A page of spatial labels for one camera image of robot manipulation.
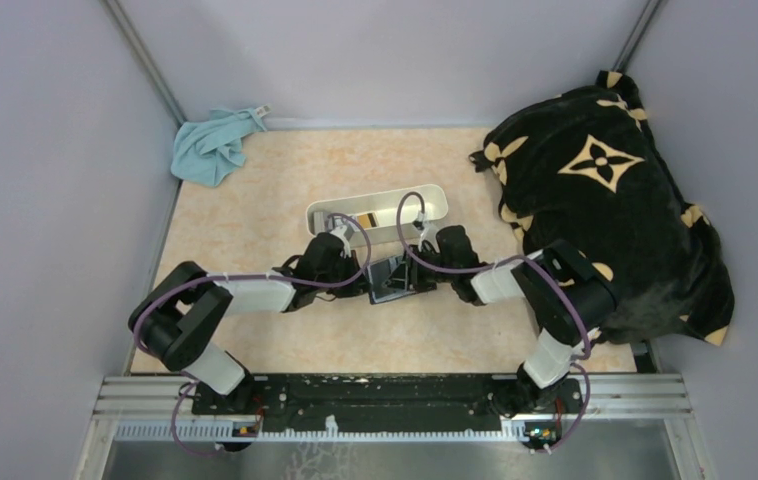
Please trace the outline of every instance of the black blanket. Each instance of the black blanket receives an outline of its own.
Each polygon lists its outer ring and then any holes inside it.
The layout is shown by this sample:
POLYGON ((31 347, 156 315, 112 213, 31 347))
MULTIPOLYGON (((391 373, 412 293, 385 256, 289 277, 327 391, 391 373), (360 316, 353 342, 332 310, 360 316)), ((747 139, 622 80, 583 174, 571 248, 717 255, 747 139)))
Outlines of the black blanket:
POLYGON ((600 72, 596 85, 515 113, 471 160, 503 184, 499 213, 524 252, 562 238, 612 280, 621 303, 600 340, 721 343, 734 297, 720 240, 682 198, 631 78, 600 72))

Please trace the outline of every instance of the white tray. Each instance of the white tray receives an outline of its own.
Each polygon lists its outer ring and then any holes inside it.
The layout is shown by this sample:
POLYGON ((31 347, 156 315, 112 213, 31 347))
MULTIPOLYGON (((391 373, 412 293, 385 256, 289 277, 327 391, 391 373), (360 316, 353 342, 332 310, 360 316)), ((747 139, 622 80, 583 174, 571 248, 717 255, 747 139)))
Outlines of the white tray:
MULTIPOLYGON (((444 194, 443 188, 430 184, 387 192, 370 193, 357 197, 314 202, 305 211, 306 228, 311 235, 317 234, 314 231, 313 218, 314 212, 318 211, 343 213, 351 217, 372 213, 376 219, 376 226, 365 229, 367 236, 370 238, 370 243, 375 245, 399 241, 396 224, 397 207, 403 195, 411 191, 419 192, 423 195, 423 200, 426 202, 426 218, 436 225, 441 225, 441 221, 447 216, 447 211, 449 210, 447 196, 444 194)), ((402 214, 403 236, 406 239, 417 238, 419 236, 418 231, 411 225, 411 222, 417 218, 419 210, 420 202, 416 198, 406 200, 402 214)), ((364 235, 356 229, 353 237, 350 239, 350 246, 360 247, 363 245, 365 245, 364 235)))

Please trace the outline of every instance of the wall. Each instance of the wall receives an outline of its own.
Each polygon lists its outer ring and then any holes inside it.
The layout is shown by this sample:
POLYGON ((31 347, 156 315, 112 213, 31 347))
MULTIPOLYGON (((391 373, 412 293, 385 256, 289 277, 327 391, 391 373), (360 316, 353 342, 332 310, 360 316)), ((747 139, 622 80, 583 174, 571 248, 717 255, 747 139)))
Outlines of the wall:
POLYGON ((737 305, 722 348, 660 342, 721 479, 758 478, 758 1, 670 2, 630 73, 684 194, 724 241, 737 305))
POLYGON ((493 125, 610 68, 645 0, 123 0, 192 120, 493 125))
POLYGON ((0 479, 69 478, 120 373, 175 126, 96 0, 0 0, 0 479))

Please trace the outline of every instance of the light blue towel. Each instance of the light blue towel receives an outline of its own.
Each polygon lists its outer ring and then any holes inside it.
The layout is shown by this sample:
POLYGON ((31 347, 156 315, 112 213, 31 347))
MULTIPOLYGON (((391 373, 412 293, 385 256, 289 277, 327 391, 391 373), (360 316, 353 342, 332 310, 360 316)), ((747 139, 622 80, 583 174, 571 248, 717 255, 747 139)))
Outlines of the light blue towel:
POLYGON ((267 127, 254 108, 233 112, 215 109, 207 122, 186 122, 173 142, 173 175, 189 182, 216 187, 226 175, 243 166, 241 139, 267 127))

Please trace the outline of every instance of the table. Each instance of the table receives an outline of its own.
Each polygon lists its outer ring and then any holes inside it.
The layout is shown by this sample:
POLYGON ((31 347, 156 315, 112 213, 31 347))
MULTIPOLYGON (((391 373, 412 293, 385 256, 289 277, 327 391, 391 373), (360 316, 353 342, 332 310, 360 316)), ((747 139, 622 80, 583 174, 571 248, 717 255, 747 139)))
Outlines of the table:
MULTIPOLYGON (((449 202, 445 225, 461 224, 484 261, 518 251, 496 213, 500 185, 476 173, 468 154, 487 129, 276 131, 244 143, 246 164, 220 186, 182 186, 157 281, 179 262, 210 272, 263 272, 302 253, 305 209, 316 200, 435 183, 449 202)), ((402 250, 377 245, 375 259, 402 250)), ((364 250, 358 252, 364 258, 364 250)), ((525 302, 462 303, 448 285, 383 305, 366 297, 315 301, 297 312, 224 318, 214 341, 253 372, 514 372, 536 333, 525 302)), ((628 345, 599 345, 584 362, 597 372, 635 371, 628 345)), ((135 354, 132 372, 165 371, 135 354)))

